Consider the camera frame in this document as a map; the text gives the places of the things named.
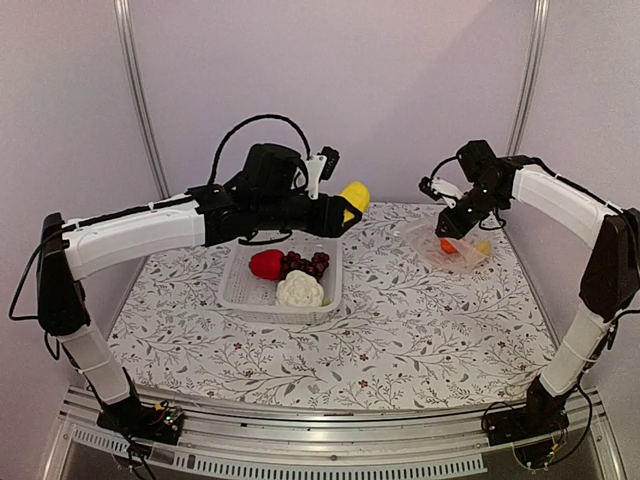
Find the white plastic basket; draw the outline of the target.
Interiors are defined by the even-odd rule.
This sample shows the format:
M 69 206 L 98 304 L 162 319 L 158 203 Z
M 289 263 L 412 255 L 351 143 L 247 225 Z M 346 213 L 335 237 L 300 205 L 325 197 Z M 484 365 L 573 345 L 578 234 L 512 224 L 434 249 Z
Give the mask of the white plastic basket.
M 341 303 L 342 244 L 298 233 L 270 247 L 235 245 L 218 301 L 244 321 L 316 325 Z

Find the clear zip top bag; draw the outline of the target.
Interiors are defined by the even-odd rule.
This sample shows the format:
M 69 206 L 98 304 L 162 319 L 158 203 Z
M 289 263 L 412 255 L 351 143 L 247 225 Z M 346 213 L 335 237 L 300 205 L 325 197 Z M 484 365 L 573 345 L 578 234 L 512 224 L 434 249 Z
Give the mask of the clear zip top bag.
M 434 268 L 466 273 L 485 264 L 492 255 L 491 242 L 472 234 L 461 240 L 440 238 L 427 222 L 414 222 L 401 230 L 402 239 Z

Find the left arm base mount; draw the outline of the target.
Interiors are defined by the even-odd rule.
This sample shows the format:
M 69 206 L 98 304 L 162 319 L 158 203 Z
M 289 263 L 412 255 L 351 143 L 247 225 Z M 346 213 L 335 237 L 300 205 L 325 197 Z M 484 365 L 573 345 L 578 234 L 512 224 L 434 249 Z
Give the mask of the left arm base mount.
M 183 429 L 184 411 L 167 401 L 155 406 L 144 405 L 136 393 L 114 404 L 99 401 L 97 425 L 119 433 L 127 440 L 142 439 L 177 445 Z

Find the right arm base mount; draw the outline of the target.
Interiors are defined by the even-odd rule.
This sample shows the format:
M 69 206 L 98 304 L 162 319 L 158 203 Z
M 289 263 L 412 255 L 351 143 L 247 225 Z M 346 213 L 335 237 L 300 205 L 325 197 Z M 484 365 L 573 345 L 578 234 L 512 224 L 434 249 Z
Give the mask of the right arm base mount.
M 497 401 L 484 410 L 480 425 L 489 444 L 496 446 L 564 432 L 569 419 L 563 407 L 531 413 L 526 406 Z

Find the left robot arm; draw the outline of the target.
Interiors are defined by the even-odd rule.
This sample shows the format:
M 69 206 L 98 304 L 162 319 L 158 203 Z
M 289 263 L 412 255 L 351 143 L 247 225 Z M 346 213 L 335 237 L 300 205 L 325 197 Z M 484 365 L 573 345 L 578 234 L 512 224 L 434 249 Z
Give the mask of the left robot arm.
M 91 319 L 84 281 L 137 266 L 157 253 L 248 243 L 261 232 L 339 238 L 362 219 L 371 195 L 361 182 L 338 195 L 321 192 L 338 157 L 329 147 L 301 156 L 259 143 L 249 149 L 241 170 L 222 184 L 208 180 L 162 201 L 84 219 L 52 213 L 43 220 L 8 317 L 35 322 L 56 339 L 98 400 L 110 406 L 111 419 L 128 434 L 141 433 L 148 412 L 133 400 L 132 382 Z

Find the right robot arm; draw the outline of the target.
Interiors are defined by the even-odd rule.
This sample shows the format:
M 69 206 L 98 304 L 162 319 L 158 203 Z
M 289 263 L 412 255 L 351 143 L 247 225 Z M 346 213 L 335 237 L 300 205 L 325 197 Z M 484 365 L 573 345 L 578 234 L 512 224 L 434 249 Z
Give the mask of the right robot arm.
M 617 325 L 636 315 L 639 299 L 639 211 L 608 202 L 587 188 L 553 171 L 535 156 L 500 156 L 485 140 L 471 140 L 446 160 L 457 164 L 466 180 L 459 188 L 433 168 L 420 182 L 421 190 L 442 199 L 435 233 L 451 242 L 461 240 L 489 217 L 524 205 L 545 217 L 554 233 L 572 236 L 579 251 L 568 248 L 555 270 L 573 269 L 575 313 L 545 366 L 530 384 L 526 407 L 517 427 L 537 436 L 552 424 L 583 375 L 615 337 Z

